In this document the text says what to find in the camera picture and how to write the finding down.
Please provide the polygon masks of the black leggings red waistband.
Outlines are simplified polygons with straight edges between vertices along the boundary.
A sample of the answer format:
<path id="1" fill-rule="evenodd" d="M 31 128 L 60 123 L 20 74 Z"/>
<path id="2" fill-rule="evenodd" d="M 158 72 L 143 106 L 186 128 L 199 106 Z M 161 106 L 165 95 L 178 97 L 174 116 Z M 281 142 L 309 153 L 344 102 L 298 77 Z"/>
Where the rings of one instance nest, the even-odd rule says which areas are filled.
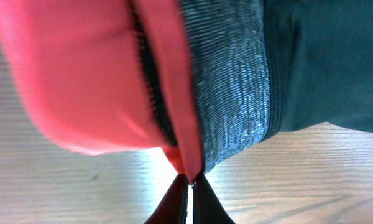
<path id="1" fill-rule="evenodd" d="M 0 45 L 46 138 L 189 181 L 280 131 L 373 133 L 371 0 L 0 0 Z"/>

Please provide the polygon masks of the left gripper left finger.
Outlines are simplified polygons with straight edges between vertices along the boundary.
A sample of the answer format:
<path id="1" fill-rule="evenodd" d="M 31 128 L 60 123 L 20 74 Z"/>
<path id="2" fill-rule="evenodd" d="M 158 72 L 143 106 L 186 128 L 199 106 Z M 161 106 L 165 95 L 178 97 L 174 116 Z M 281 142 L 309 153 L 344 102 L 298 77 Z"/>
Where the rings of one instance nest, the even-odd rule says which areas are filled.
<path id="1" fill-rule="evenodd" d="M 178 174 L 159 205 L 144 224 L 185 224 L 188 206 L 188 179 Z"/>

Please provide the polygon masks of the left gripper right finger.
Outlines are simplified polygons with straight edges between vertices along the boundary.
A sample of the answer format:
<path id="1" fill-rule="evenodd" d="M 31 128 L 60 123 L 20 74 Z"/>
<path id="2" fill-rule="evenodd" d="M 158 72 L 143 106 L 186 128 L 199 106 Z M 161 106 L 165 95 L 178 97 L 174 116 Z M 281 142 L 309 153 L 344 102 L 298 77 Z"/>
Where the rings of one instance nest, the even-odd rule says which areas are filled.
<path id="1" fill-rule="evenodd" d="M 203 173 L 196 176 L 192 189 L 194 224 L 235 224 Z"/>

